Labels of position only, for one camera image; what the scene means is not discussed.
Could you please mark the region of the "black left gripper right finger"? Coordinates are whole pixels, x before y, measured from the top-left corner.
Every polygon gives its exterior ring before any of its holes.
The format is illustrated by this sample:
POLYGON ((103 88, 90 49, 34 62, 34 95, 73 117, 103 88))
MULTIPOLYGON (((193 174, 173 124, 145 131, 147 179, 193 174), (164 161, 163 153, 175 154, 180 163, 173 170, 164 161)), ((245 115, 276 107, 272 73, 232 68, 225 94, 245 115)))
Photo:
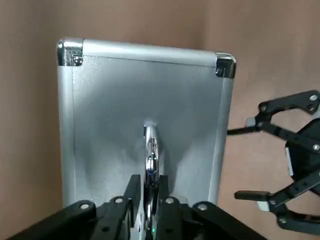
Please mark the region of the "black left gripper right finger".
POLYGON ((169 179, 158 182, 157 240, 264 240, 265 237, 208 201, 192 206, 169 193, 169 179))

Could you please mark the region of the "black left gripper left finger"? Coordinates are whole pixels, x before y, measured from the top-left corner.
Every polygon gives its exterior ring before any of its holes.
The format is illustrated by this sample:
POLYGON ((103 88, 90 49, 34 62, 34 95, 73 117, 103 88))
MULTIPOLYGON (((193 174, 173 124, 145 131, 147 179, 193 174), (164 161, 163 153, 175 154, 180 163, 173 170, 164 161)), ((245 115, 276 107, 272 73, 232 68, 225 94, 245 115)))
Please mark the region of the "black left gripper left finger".
POLYGON ((100 206, 79 200, 11 236, 12 240, 128 240, 141 199, 141 176, 133 174, 123 195, 100 206))

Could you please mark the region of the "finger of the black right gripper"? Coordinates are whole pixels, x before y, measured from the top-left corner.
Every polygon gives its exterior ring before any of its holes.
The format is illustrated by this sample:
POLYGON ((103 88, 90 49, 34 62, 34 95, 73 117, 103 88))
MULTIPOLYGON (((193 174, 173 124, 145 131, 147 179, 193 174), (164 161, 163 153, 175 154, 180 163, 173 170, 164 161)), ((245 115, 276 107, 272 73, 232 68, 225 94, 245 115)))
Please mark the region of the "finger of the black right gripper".
POLYGON ((286 203, 319 184, 320 171, 315 170, 275 193, 257 190, 239 190, 234 193, 234 198, 257 202, 261 210, 275 215, 278 226, 284 230, 318 232, 320 230, 320 217, 318 215, 294 212, 287 208, 286 203))
POLYGON ((316 138, 303 136, 272 123, 272 117, 280 112, 299 109, 313 115, 320 106, 320 92, 309 90, 283 97, 263 101, 258 105, 258 114, 247 119, 244 127, 227 130, 228 136, 266 132, 288 143, 300 146, 308 151, 318 153, 320 141, 316 138))

